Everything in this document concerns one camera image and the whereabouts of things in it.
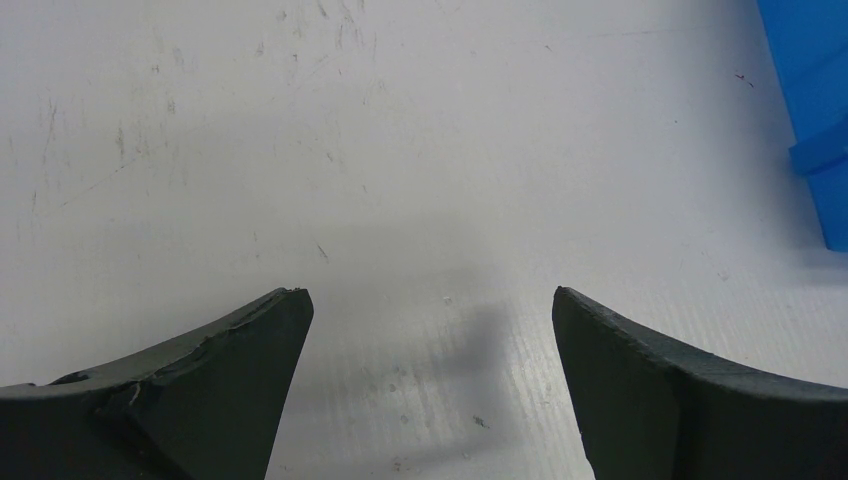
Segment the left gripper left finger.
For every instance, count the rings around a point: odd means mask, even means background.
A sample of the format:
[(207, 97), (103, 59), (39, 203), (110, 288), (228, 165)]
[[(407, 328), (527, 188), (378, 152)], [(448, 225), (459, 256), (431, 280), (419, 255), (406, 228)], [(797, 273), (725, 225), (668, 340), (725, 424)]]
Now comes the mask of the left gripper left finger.
[(5, 479), (262, 479), (314, 315), (277, 289), (46, 385), (1, 391)]

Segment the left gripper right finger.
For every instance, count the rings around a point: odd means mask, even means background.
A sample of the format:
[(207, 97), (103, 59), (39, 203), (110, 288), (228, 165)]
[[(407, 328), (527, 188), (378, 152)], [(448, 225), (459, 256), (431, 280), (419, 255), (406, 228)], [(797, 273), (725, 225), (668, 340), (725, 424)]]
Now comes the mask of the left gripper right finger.
[(847, 392), (754, 369), (569, 288), (552, 324), (598, 479), (843, 479)]

